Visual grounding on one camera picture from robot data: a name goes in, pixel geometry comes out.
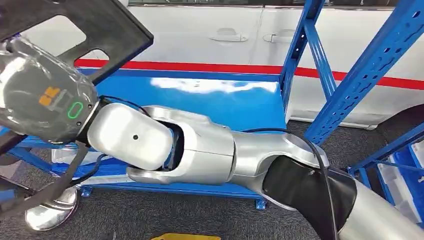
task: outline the metal base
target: metal base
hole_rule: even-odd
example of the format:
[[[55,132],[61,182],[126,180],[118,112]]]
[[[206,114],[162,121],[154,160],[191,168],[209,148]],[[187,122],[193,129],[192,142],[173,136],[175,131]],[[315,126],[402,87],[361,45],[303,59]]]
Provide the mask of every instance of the metal base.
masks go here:
[[[77,209],[80,195],[74,187],[66,189],[56,200],[25,211],[25,222],[35,231],[47,231],[65,222]]]

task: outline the wire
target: wire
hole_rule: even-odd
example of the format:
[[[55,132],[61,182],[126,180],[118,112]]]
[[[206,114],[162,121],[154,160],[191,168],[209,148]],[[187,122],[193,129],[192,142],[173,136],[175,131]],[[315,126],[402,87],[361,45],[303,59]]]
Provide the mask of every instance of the wire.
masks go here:
[[[314,146],[314,144],[311,141],[306,139],[301,134],[298,134],[295,131],[290,131],[290,130],[287,130],[287,129],[284,129],[284,128],[278,128],[278,127],[254,128],[254,129],[244,130],[242,132],[244,132],[244,133],[257,133],[257,132],[268,132],[268,131],[275,131],[275,132],[283,132],[283,133],[293,134],[296,137],[302,139],[312,150],[313,154],[315,155],[316,159],[318,160],[319,168],[321,169],[321,172],[322,172],[322,177],[323,177],[323,181],[324,181],[324,184],[325,184],[325,188],[327,189],[327,193],[328,193],[328,202],[329,202],[329,205],[330,205],[329,211],[330,211],[330,214],[331,214],[331,226],[332,226],[332,232],[333,232],[333,239],[334,240],[339,239],[338,238],[337,225],[336,225],[336,217],[335,217],[335,213],[334,213],[333,198],[332,198],[332,194],[331,194],[331,190],[330,190],[328,169],[326,168],[326,166],[324,166],[323,159],[321,158],[321,155],[318,152],[317,148]]]
[[[104,153],[100,154],[100,156],[98,156],[97,160],[95,161],[95,165],[94,165],[93,169],[90,172],[88,172],[87,174],[85,174],[84,176],[70,181],[68,188],[84,182],[85,180],[91,178],[95,173],[97,173],[97,171],[99,170],[100,162],[102,161],[102,158],[104,158],[106,156],[107,155],[104,154]]]
[[[147,116],[147,117],[149,117],[149,118],[151,118],[152,116],[150,116],[150,114],[142,107],[142,106],[140,106],[140,105],[138,105],[137,103],[134,103],[134,102],[132,102],[132,101],[128,101],[128,100],[124,100],[124,99],[122,99],[122,98],[119,98],[119,97],[117,97],[117,96],[108,96],[108,95],[101,95],[100,97],[99,97],[100,99],[115,99],[115,100],[118,100],[118,101],[121,101],[121,102],[124,102],[124,103],[127,103],[127,104],[130,104],[130,105],[133,105],[134,107],[136,107],[136,108],[139,108],[140,110],[142,110],[143,111],[143,113]]]

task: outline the gray carpet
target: gray carpet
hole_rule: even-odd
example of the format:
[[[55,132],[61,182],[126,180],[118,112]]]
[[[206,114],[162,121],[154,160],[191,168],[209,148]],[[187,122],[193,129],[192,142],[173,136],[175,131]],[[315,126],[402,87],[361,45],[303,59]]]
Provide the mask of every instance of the gray carpet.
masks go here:
[[[406,110],[377,130],[338,127],[322,145],[332,165],[351,166],[424,120],[423,107]],[[308,123],[290,121],[303,132]],[[33,149],[44,155],[49,152]],[[50,176],[22,164],[13,178],[33,188]],[[33,233],[22,216],[0,222],[0,240],[100,240],[115,231],[117,240],[148,240],[162,233],[219,236],[223,240],[317,240],[309,223],[297,212],[269,205],[256,210],[251,199],[95,189],[78,211],[58,229]]]

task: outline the blue shelf upright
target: blue shelf upright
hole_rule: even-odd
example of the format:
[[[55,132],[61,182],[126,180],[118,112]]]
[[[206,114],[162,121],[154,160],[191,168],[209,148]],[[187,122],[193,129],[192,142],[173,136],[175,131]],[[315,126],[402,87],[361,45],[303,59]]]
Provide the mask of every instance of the blue shelf upright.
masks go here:
[[[305,137],[320,145],[424,32],[424,1],[400,0],[384,25],[336,87],[315,28],[324,0],[307,0],[280,75],[287,110],[294,71],[306,43],[327,99]]]

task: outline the screw hole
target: screw hole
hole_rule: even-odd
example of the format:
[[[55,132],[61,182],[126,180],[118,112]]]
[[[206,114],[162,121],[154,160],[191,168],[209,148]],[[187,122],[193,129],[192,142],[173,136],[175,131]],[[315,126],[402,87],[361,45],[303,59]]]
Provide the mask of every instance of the screw hole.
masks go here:
[[[420,13],[421,13],[421,11],[416,11],[416,12],[412,15],[412,18],[414,19],[414,18],[418,17],[418,16],[420,15]]]

